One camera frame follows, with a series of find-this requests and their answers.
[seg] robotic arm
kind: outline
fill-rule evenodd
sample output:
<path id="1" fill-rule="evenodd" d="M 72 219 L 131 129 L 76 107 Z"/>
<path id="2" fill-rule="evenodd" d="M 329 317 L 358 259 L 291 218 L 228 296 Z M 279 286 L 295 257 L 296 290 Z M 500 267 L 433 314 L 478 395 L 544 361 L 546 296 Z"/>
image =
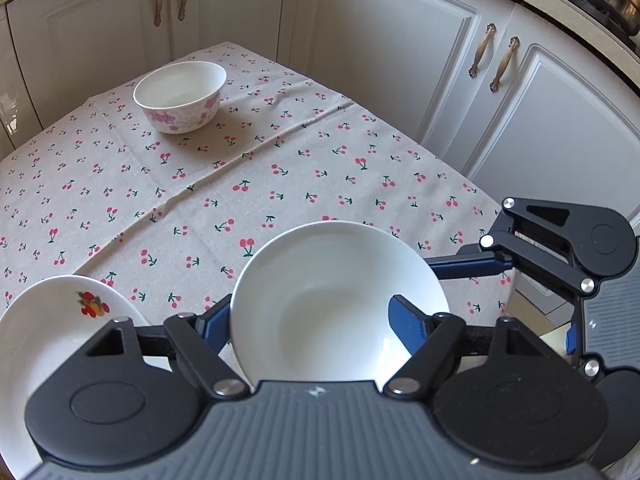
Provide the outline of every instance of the robotic arm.
<path id="1" fill-rule="evenodd" d="M 427 261 L 440 279 L 516 267 L 571 301 L 573 367 L 516 319 L 467 326 L 395 296 L 389 323 L 412 357 L 382 393 L 373 381 L 251 393 L 218 357 L 230 295 L 162 326 L 114 319 L 29 400 L 44 463 L 28 478 L 602 479 L 640 438 L 637 252 L 611 210 L 506 199 L 479 244 Z M 469 355 L 487 361 L 456 374 Z"/>

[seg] bowl with pink flowers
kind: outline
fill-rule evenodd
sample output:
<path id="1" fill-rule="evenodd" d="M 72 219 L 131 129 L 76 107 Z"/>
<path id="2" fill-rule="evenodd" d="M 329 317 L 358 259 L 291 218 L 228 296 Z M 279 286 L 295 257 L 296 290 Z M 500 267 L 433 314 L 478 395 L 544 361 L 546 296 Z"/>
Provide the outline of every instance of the bowl with pink flowers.
<path id="1" fill-rule="evenodd" d="M 183 61 L 143 77 L 133 100 L 164 134 L 186 134 L 213 119 L 220 108 L 226 70 L 209 61 Z"/>

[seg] tablecloth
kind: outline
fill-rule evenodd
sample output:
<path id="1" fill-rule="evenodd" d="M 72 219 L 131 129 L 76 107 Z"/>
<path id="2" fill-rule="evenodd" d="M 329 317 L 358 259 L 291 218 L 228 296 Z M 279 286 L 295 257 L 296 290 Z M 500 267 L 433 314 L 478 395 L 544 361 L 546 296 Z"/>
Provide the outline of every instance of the tablecloth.
<path id="1" fill-rule="evenodd" d="M 258 248 L 306 222 L 363 222 L 427 257 L 494 221 L 482 190 L 338 92 L 231 43 L 185 59 L 228 73 L 220 111 L 196 132 L 152 129 L 132 100 L 138 78 L 0 163 L 3 306 L 37 280 L 78 273 L 156 324 L 210 308 Z M 443 286 L 453 313 L 493 324 L 513 275 Z M 238 370 L 231 348 L 222 356 Z"/>

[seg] gray ribbed panel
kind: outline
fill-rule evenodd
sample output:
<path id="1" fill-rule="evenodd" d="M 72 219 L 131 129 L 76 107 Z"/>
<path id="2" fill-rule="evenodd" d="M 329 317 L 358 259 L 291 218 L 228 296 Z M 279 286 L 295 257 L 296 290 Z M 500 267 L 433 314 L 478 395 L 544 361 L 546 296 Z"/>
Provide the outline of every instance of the gray ribbed panel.
<path id="1" fill-rule="evenodd" d="M 607 368 L 640 369 L 640 258 L 621 278 L 602 282 L 583 311 L 585 352 L 600 354 Z"/>
<path id="2" fill-rule="evenodd" d="M 325 393 L 315 396 L 317 387 Z M 264 383 L 221 402 L 176 451 L 120 473 L 47 463 L 28 480 L 599 480 L 586 464 L 537 475 L 479 462 L 435 431 L 420 404 L 371 383 Z"/>

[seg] fruit decal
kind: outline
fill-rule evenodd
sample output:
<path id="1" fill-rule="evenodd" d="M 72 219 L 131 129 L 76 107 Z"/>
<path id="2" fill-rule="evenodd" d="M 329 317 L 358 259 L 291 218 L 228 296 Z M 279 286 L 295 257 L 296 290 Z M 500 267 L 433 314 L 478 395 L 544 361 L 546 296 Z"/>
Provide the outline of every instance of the fruit decal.
<path id="1" fill-rule="evenodd" d="M 78 292 L 78 296 L 80 296 L 78 303 L 82 305 L 80 312 L 85 316 L 104 316 L 104 313 L 109 311 L 109 305 L 103 303 L 100 296 L 94 296 L 90 292 Z"/>

